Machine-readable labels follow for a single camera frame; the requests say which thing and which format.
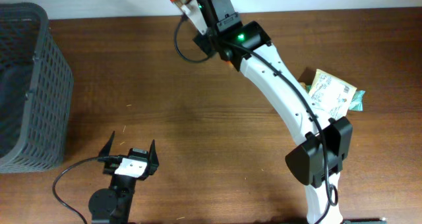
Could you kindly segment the teal tissue pouch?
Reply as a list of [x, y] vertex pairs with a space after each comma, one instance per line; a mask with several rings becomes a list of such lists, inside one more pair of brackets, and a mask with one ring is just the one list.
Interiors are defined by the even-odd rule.
[[363, 111], [363, 96], [365, 95], [365, 90], [357, 90], [351, 100], [349, 105], [350, 111]]

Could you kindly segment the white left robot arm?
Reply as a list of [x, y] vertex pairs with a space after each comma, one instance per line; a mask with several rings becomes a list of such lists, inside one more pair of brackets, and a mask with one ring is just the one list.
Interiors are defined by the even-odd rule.
[[136, 182], [153, 175], [160, 164], [155, 141], [148, 151], [131, 148], [127, 155], [110, 156], [114, 137], [112, 134], [99, 152], [99, 161], [104, 163], [103, 174], [111, 176], [111, 182], [89, 200], [91, 222], [95, 224], [128, 223]]

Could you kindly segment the small teal tissue box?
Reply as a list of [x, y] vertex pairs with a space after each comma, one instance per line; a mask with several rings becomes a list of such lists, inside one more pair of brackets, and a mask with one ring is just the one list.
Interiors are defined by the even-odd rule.
[[306, 85], [305, 86], [306, 92], [309, 93], [311, 91], [311, 88], [312, 88], [311, 85]]

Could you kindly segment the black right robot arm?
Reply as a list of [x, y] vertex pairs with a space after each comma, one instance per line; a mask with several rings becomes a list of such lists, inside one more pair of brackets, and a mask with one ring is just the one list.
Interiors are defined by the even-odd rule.
[[308, 223], [344, 223], [338, 182], [349, 153], [353, 127], [335, 119], [284, 65], [262, 26], [243, 24], [231, 0], [171, 0], [189, 19], [210, 49], [248, 78], [286, 124], [296, 147], [285, 161], [305, 187]]

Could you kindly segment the grey plastic mesh basket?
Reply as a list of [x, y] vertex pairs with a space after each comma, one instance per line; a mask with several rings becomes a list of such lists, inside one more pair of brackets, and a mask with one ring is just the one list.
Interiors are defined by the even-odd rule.
[[1, 173], [53, 169], [64, 159], [74, 78], [34, 3], [1, 5]]

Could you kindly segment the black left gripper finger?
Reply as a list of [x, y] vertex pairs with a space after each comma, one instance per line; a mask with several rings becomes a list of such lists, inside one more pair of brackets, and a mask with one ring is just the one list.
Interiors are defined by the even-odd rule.
[[113, 139], [115, 138], [115, 131], [111, 133], [109, 140], [105, 143], [104, 147], [100, 150], [98, 156], [99, 157], [107, 157], [111, 151], [111, 147], [113, 144]]
[[156, 153], [155, 140], [153, 140], [151, 145], [150, 145], [150, 150], [149, 150], [149, 155], [148, 155], [148, 164], [149, 164], [150, 167], [158, 167], [159, 166], [158, 155]]

